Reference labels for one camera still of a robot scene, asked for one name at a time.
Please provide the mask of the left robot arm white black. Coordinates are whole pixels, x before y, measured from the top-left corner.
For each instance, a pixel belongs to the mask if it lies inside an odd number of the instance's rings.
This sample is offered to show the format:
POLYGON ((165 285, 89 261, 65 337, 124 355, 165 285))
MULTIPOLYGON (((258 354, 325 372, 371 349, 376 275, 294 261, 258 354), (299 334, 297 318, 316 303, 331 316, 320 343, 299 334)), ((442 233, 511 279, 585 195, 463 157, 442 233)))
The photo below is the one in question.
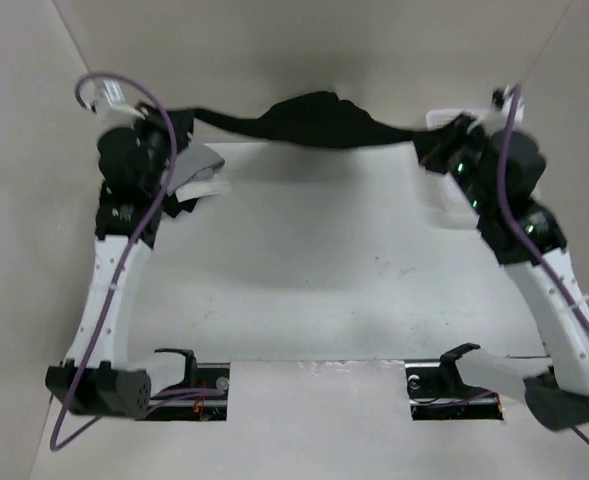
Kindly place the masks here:
POLYGON ((81 416, 138 419, 157 388, 152 369, 160 366, 164 386, 180 399, 198 387, 198 373, 184 358, 154 356, 142 366, 128 360, 129 320, 143 267, 156 240, 162 209, 161 183, 169 165, 170 135, 183 151, 194 120, 153 115, 116 127, 97 142, 103 176, 95 217, 94 268, 81 322, 63 362, 48 368, 45 385, 69 411, 81 416))

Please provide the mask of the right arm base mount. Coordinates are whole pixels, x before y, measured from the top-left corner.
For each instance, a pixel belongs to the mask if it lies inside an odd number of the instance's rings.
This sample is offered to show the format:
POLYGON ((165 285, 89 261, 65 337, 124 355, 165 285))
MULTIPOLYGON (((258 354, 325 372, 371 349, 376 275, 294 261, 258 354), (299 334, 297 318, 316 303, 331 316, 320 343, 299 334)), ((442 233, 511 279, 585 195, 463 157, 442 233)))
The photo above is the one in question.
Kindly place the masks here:
POLYGON ((477 344, 464 343, 438 359, 405 362, 406 390, 413 421, 504 419, 499 395, 464 384, 456 367, 456 361, 464 354, 479 348, 477 344))

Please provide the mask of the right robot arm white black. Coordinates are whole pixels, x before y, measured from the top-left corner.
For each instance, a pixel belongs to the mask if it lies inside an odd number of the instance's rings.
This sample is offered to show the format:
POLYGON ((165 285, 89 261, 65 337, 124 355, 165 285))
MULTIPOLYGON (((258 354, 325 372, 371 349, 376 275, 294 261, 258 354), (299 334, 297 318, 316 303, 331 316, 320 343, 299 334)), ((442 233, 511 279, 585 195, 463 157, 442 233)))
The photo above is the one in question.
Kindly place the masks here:
POLYGON ((441 355, 438 384, 457 396, 478 387, 526 405, 551 431, 589 423, 589 309, 573 272, 567 240, 533 191, 546 167, 530 135, 487 132, 462 114, 417 134, 420 165, 451 176, 478 216, 477 230, 523 296, 550 364, 528 372, 466 343, 441 355))

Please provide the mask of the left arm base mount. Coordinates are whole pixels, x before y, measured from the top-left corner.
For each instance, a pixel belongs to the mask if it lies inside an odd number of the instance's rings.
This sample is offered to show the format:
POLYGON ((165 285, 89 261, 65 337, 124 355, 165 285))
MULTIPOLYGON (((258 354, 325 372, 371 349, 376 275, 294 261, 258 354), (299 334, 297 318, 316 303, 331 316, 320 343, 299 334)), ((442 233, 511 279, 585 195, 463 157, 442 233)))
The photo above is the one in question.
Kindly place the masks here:
POLYGON ((152 393, 138 421, 226 421, 230 363, 200 363, 189 349, 159 348, 142 363, 152 393))

